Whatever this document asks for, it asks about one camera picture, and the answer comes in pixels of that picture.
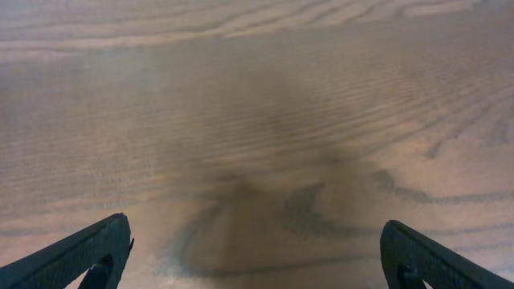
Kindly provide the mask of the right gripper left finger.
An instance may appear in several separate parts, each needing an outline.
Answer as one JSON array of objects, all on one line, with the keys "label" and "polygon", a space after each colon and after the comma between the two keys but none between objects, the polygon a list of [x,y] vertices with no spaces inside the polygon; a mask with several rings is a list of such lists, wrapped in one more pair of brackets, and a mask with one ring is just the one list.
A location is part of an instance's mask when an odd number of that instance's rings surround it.
[{"label": "right gripper left finger", "polygon": [[80,288],[116,289],[133,247],[129,220],[113,214],[1,268],[1,289],[65,288],[83,276]]}]

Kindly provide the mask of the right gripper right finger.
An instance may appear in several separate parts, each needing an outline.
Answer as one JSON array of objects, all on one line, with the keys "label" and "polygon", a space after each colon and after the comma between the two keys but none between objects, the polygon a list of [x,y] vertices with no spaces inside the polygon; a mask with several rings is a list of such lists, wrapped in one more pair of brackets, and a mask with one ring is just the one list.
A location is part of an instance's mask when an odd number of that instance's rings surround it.
[{"label": "right gripper right finger", "polygon": [[389,289],[513,289],[513,282],[396,220],[384,225],[380,253]]}]

